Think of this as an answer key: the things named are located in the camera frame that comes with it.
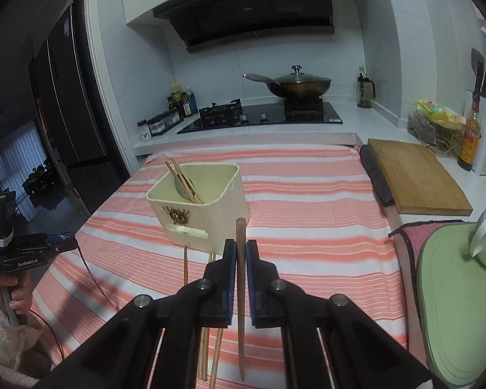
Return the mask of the person's left hand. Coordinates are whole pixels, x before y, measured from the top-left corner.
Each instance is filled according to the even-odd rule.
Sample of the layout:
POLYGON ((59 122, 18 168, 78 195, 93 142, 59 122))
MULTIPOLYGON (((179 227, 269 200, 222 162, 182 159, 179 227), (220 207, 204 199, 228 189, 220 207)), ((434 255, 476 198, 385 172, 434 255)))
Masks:
POLYGON ((0 309, 6 312, 1 297, 1 286, 10 288, 9 306, 17 314, 27 314, 32 306, 31 279, 28 270, 20 270, 15 273, 0 273, 0 309))

